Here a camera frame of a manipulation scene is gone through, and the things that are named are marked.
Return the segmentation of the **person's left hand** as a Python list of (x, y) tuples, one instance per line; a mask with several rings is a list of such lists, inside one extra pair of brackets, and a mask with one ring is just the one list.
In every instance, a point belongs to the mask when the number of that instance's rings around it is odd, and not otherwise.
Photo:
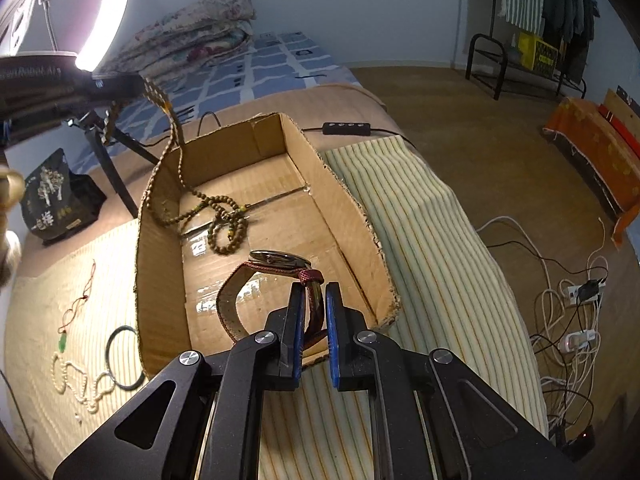
[(9, 213), (23, 199), (25, 182), (22, 175), (6, 165), (1, 166), (0, 205), (0, 286), (12, 280), (22, 258), (22, 246), (17, 234), (9, 229)]

